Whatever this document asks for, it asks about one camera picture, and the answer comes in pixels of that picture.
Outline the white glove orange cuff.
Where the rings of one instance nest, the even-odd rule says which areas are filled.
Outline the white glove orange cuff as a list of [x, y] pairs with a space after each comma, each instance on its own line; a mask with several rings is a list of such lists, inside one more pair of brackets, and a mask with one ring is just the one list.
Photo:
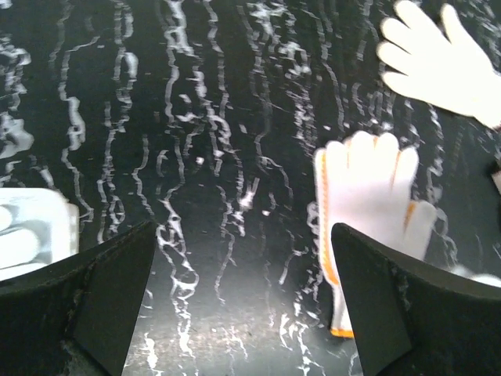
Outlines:
[[348, 308], [337, 271], [331, 230], [345, 223], [379, 243], [424, 260], [437, 209], [411, 198], [419, 167], [413, 146], [400, 148], [391, 133], [357, 131], [342, 142], [330, 141], [314, 156], [319, 210], [319, 264], [333, 291], [330, 332], [353, 338]]

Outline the blue dotted white glove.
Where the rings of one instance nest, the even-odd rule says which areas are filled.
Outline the blue dotted white glove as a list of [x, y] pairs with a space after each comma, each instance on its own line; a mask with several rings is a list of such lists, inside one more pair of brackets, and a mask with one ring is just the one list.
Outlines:
[[32, 261], [38, 255], [40, 247], [37, 234], [28, 228], [13, 226], [11, 211], [1, 206], [1, 268]]

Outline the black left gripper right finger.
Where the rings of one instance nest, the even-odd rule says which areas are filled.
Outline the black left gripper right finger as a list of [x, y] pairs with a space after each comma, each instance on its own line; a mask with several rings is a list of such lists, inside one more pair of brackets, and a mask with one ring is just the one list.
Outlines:
[[500, 289], [390, 249], [350, 226], [331, 231], [365, 375], [498, 375]]

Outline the cream glove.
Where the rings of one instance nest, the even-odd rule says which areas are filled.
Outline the cream glove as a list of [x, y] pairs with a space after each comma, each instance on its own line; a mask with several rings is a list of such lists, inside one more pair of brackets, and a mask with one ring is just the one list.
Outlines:
[[455, 8], [442, 6], [440, 27], [411, 1], [396, 2], [395, 13], [382, 21], [384, 41], [377, 46], [390, 67], [381, 75], [388, 88], [498, 129], [500, 75]]

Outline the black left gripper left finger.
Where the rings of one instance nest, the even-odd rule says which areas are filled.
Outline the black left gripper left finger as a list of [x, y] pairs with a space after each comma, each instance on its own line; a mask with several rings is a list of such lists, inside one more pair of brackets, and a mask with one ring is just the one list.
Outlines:
[[156, 227], [129, 231], [1, 283], [3, 375], [120, 375], [150, 276]]

